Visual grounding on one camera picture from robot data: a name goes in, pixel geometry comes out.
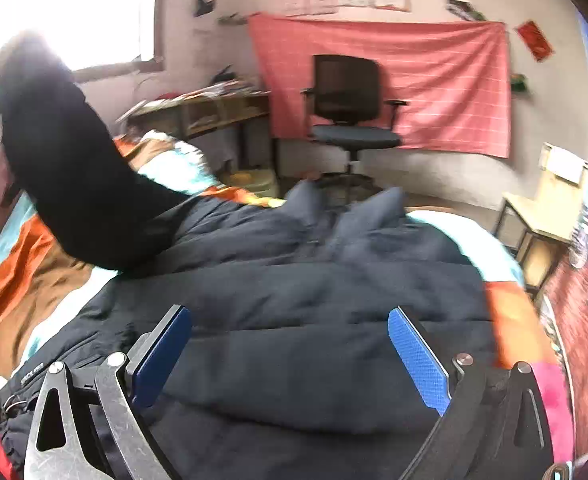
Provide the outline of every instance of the white wall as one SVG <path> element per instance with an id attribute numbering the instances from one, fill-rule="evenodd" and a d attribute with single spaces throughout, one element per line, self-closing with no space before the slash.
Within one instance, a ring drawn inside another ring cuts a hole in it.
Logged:
<path id="1" fill-rule="evenodd" d="M 216 18 L 234 12 L 233 5 L 232 0 L 217 0 L 214 12 L 194 18 L 193 0 L 165 0 L 166 70 L 82 85 L 88 103 L 113 133 L 116 133 L 115 120 L 141 99 L 151 99 L 167 91 L 187 92 L 206 86 L 212 76 L 231 62 L 231 42 L 226 39 L 229 29 L 218 27 Z M 215 140 L 203 138 L 203 142 L 210 145 Z"/>
<path id="2" fill-rule="evenodd" d="M 512 113 L 512 153 L 509 160 L 483 155 L 389 150 L 363 153 L 365 173 L 380 184 L 400 185 L 413 192 L 441 196 L 491 208 L 504 191 L 533 194 L 538 182 L 538 155 L 544 142 L 588 155 L 588 67 L 586 53 L 569 0 L 469 0 L 488 19 L 505 22 L 509 30 L 512 71 L 529 79 L 531 97 L 515 96 Z M 445 0 L 411 0 L 412 12 L 343 7 L 329 20 L 450 22 Z M 235 0 L 244 13 L 280 12 L 280 0 Z M 537 63 L 514 27 L 535 20 L 555 54 Z M 247 31 L 237 31 L 235 64 L 256 72 Z M 344 154 L 336 148 L 284 141 L 285 174 L 338 171 Z"/>

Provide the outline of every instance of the screw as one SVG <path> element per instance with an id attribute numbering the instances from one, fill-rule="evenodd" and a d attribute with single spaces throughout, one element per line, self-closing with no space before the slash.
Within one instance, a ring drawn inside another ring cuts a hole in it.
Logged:
<path id="1" fill-rule="evenodd" d="M 474 358 L 466 353 L 461 353 L 456 356 L 456 362 L 461 366 L 471 366 L 474 364 Z"/>
<path id="2" fill-rule="evenodd" d="M 109 366 L 120 366 L 125 362 L 125 354 L 123 352 L 114 352 L 112 355 L 107 357 L 107 364 Z"/>
<path id="3" fill-rule="evenodd" d="M 61 361 L 55 361 L 50 365 L 50 373 L 58 374 L 63 369 L 63 363 Z"/>
<path id="4" fill-rule="evenodd" d="M 518 371 L 522 374 L 530 374 L 532 371 L 531 365 L 529 363 L 525 363 L 524 361 L 518 363 L 516 368 L 518 368 Z"/>

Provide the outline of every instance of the chair seat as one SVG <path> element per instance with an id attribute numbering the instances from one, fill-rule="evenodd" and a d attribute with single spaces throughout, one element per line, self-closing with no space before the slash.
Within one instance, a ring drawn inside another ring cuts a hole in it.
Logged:
<path id="1" fill-rule="evenodd" d="M 317 124 L 312 126 L 312 137 L 324 144 L 354 151 L 384 150 L 401 144 L 400 137 L 391 130 L 369 126 Z"/>

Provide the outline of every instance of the checkered pink cloth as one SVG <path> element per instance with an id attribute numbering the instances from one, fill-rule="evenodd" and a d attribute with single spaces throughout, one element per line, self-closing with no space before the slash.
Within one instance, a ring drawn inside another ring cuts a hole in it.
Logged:
<path id="1" fill-rule="evenodd" d="M 255 14 L 250 32 L 271 90 L 276 137 L 307 136 L 300 91 L 313 86 L 312 56 L 342 54 L 377 61 L 383 98 L 410 102 L 394 128 L 404 148 L 509 156 L 503 23 L 328 22 Z M 385 108 L 372 124 L 389 124 Z"/>

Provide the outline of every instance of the office chair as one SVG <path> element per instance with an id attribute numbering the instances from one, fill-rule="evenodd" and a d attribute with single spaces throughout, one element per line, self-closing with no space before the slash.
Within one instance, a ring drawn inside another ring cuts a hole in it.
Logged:
<path id="1" fill-rule="evenodd" d="M 357 126 L 362 121 L 376 119 L 381 112 L 380 72 L 378 64 L 370 59 L 322 54 L 314 56 L 314 87 L 301 91 L 305 99 L 305 123 L 312 140 L 338 146 L 349 153 L 344 173 L 324 173 L 319 182 L 331 186 L 344 182 L 346 203 L 351 201 L 351 188 L 363 187 L 380 191 L 371 177 L 354 174 L 353 166 L 361 150 L 383 150 L 401 145 L 394 133 L 399 106 L 406 101 L 391 99 L 385 104 L 392 107 L 389 129 Z M 332 121 L 332 124 L 311 126 L 311 115 Z"/>

